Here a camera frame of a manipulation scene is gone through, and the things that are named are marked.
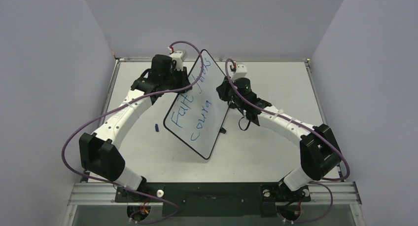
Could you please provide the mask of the black-framed whiteboard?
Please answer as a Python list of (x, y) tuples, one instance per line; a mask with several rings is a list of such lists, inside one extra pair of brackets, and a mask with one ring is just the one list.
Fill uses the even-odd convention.
[(169, 108), (163, 125), (200, 157), (211, 157), (225, 120), (228, 105), (219, 98), (216, 88), (225, 74), (205, 49), (191, 68), (192, 90), (178, 94)]

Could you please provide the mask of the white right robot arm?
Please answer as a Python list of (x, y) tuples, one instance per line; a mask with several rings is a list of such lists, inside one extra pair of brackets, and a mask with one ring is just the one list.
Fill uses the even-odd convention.
[(248, 78), (228, 79), (216, 88), (219, 98), (236, 108), (249, 122), (265, 127), (295, 144), (300, 152), (300, 167), (293, 169), (278, 186), (279, 196), (292, 199), (298, 190), (319, 181), (341, 162), (341, 152), (329, 126), (314, 126), (292, 118), (259, 98)]

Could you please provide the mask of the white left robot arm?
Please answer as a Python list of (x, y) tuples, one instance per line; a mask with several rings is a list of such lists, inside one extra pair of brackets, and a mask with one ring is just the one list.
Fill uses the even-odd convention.
[(81, 165), (109, 181), (128, 188), (128, 196), (142, 201), (147, 195), (146, 179), (131, 170), (119, 152), (121, 143), (139, 117), (162, 96), (161, 91), (177, 90), (190, 85), (183, 66), (185, 51), (169, 56), (157, 54), (151, 67), (131, 85), (120, 110), (112, 114), (92, 134), (79, 138)]

